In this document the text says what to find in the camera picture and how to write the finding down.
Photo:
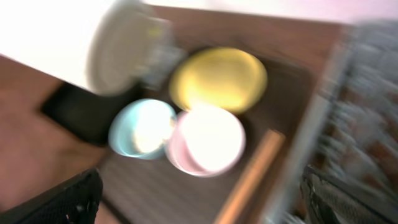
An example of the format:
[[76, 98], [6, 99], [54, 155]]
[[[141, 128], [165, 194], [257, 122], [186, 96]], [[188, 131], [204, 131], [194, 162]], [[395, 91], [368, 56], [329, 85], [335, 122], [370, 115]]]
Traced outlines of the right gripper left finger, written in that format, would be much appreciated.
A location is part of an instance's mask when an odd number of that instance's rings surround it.
[[103, 192], [97, 169], [88, 169], [1, 214], [1, 224], [94, 224]]

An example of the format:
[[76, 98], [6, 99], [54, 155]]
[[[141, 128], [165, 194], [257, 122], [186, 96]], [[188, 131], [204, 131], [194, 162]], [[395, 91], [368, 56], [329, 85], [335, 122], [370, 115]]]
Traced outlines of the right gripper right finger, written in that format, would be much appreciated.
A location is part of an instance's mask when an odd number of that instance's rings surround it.
[[310, 223], [397, 223], [397, 207], [307, 166], [300, 189]]

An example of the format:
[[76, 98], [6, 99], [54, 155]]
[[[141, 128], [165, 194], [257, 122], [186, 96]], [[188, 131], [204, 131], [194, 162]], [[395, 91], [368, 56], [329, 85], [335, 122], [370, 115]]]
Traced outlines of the light blue bowl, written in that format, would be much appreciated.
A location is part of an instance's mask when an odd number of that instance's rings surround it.
[[155, 99], [137, 100], [114, 118], [108, 142], [119, 155], [158, 159], [164, 155], [176, 124], [177, 115], [168, 103]]

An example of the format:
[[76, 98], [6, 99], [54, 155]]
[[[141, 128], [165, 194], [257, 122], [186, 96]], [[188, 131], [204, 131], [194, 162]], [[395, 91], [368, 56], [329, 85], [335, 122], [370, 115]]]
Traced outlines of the pink bowl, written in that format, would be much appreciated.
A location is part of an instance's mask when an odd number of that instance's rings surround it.
[[177, 125], [165, 153], [180, 171], [214, 177], [232, 169], [243, 155], [246, 133], [232, 113], [207, 106], [177, 115]]

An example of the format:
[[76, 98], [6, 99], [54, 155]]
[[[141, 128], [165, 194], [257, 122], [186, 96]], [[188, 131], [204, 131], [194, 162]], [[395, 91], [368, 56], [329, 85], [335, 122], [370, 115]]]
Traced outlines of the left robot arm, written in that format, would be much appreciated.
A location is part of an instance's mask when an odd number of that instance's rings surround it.
[[90, 48], [89, 91], [118, 95], [137, 83], [158, 90], [186, 52], [177, 46], [172, 23], [142, 1], [116, 1]]

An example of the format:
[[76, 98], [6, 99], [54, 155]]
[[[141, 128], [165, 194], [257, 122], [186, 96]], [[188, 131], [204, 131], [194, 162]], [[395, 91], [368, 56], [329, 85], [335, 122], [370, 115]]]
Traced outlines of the grey dishwasher rack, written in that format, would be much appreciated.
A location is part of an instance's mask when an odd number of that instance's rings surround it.
[[361, 21], [346, 33], [261, 223], [310, 223], [300, 189], [307, 166], [397, 207], [397, 21]]

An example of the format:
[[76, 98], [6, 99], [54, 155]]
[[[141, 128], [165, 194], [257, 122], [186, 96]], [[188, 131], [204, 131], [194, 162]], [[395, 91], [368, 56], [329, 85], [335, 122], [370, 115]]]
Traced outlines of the black rectangular tray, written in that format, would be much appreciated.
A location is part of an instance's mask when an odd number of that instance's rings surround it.
[[128, 104], [142, 98], [136, 84], [116, 96], [99, 96], [64, 83], [42, 104], [40, 111], [89, 144], [108, 145], [108, 133], [116, 115]]

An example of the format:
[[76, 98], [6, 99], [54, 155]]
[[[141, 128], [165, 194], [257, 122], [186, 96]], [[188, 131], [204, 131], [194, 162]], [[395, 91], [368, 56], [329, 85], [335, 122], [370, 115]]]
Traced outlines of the yellow plate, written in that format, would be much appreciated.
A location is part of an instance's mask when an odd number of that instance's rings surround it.
[[267, 84], [267, 70], [257, 57], [232, 47], [212, 47], [175, 69], [169, 95], [185, 111], [207, 104], [242, 114], [259, 101]]

